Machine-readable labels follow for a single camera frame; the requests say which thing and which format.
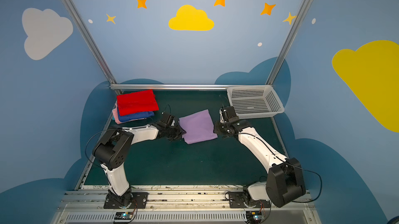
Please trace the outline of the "purple t shirt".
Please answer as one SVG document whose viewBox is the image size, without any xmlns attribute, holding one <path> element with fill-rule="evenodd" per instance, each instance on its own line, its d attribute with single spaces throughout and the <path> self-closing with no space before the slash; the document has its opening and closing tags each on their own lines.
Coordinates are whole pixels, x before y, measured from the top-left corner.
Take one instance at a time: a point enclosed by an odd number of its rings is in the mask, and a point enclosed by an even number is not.
<svg viewBox="0 0 399 224">
<path fill-rule="evenodd" d="M 182 117 L 179 123 L 186 132 L 182 137 L 189 145 L 211 141 L 218 137 L 214 133 L 214 123 L 208 109 Z"/>
</svg>

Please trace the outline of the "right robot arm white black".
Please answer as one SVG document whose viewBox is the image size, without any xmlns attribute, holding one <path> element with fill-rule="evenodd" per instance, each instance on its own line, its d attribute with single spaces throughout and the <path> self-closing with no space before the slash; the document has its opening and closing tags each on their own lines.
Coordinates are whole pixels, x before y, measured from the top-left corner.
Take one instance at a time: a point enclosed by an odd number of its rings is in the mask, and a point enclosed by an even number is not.
<svg viewBox="0 0 399 224">
<path fill-rule="evenodd" d="M 269 200 L 282 207 L 306 193 L 301 164 L 289 159 L 263 139 L 246 120 L 235 123 L 215 122 L 214 133 L 236 138 L 260 161 L 267 172 L 265 182 L 255 182 L 244 187 L 246 204 Z"/>
</svg>

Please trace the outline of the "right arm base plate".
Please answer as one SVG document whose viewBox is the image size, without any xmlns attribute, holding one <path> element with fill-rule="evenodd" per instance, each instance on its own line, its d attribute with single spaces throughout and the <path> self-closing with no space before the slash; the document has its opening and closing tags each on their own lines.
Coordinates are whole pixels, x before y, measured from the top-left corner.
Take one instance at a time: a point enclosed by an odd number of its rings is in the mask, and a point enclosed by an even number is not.
<svg viewBox="0 0 399 224">
<path fill-rule="evenodd" d="M 261 208 L 261 202 L 253 200 L 249 193 L 228 191 L 225 198 L 230 208 Z"/>
</svg>

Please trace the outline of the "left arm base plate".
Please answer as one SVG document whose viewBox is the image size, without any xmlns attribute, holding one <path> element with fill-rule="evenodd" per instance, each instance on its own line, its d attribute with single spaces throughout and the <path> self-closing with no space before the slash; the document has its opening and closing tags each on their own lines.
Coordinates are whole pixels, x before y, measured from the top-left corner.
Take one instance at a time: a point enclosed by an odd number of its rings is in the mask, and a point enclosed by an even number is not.
<svg viewBox="0 0 399 224">
<path fill-rule="evenodd" d="M 147 204 L 147 192 L 126 192 L 117 196 L 110 191 L 106 196 L 104 209 L 144 209 Z"/>
</svg>

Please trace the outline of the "white plastic laundry basket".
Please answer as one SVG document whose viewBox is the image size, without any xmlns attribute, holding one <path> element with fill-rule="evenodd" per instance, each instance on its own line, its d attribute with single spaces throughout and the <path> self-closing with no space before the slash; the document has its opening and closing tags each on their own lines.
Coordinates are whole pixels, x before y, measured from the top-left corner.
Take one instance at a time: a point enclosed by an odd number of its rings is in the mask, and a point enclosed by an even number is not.
<svg viewBox="0 0 399 224">
<path fill-rule="evenodd" d="M 240 119 L 272 118 L 285 110 L 270 85 L 229 87 L 227 95 Z"/>
</svg>

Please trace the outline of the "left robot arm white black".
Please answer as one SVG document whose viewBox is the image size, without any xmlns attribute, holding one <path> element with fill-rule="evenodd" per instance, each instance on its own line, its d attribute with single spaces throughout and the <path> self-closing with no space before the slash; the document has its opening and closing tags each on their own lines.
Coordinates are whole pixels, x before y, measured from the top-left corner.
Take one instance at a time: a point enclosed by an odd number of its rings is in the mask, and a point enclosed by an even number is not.
<svg viewBox="0 0 399 224">
<path fill-rule="evenodd" d="M 176 121 L 172 124 L 158 122 L 139 127 L 117 126 L 105 131 L 92 151 L 94 158 L 100 162 L 109 184 L 105 208 L 129 209 L 140 206 L 134 199 L 124 169 L 132 145 L 161 138 L 179 140 L 184 134 L 186 131 Z"/>
</svg>

